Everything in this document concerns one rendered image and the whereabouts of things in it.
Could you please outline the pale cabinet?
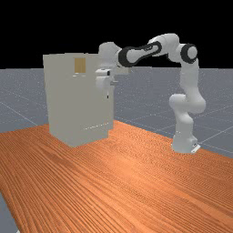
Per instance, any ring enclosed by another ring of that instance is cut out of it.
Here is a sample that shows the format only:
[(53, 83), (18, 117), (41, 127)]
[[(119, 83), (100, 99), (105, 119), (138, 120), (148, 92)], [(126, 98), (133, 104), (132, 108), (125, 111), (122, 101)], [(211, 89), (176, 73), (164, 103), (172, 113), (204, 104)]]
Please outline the pale cabinet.
[(113, 128), (113, 88), (96, 86), (98, 56), (44, 55), (49, 133), (78, 147), (108, 137)]

